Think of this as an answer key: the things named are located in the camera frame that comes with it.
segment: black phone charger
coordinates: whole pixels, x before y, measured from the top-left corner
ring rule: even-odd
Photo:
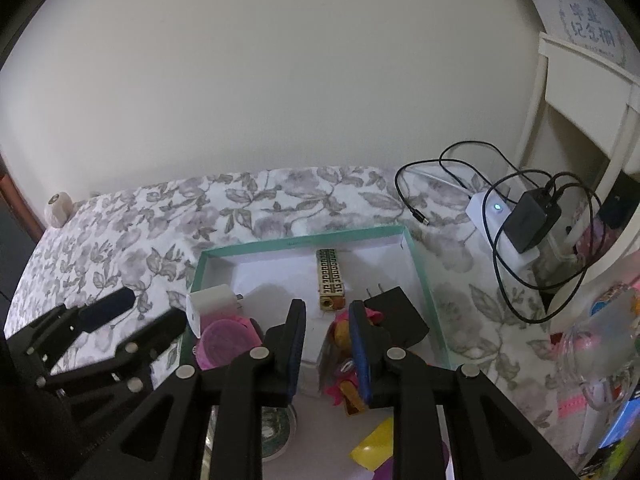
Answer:
[[[560,218],[558,201],[539,187],[526,191],[504,221],[504,233],[522,254],[538,245]]]

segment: white cable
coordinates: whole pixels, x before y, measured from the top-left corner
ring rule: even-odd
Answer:
[[[458,191],[461,191],[462,193],[464,193],[465,195],[467,195],[469,197],[474,195],[474,193],[469,191],[468,189],[465,189],[465,188],[463,188],[461,186],[458,186],[458,184],[453,184],[452,182],[449,182],[448,180],[444,180],[443,178],[441,178],[439,176],[435,176],[435,175],[432,175],[431,173],[427,173],[426,171],[422,170],[421,168],[418,168],[417,166],[412,166],[410,168],[406,168],[405,171],[408,171],[409,173],[416,174],[418,176],[424,176],[426,178],[432,178],[433,180],[437,180],[438,182],[441,182],[443,184],[447,184],[448,186],[455,187]]]

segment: white wall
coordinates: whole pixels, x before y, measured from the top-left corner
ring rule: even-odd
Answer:
[[[0,152],[38,213],[465,138],[512,153],[541,28],[530,0],[48,0],[0,74]]]

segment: yellow paper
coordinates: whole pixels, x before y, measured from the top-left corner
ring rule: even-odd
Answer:
[[[394,454],[394,420],[389,417],[359,443],[350,457],[369,471],[375,471]]]

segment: orange object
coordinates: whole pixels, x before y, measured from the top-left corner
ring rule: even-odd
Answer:
[[[351,355],[351,337],[349,336],[349,321],[339,321],[334,325],[334,342],[344,354]]]
[[[347,415],[357,415],[367,411],[367,405],[360,398],[355,384],[351,381],[341,381],[338,388],[344,396],[344,409]]]

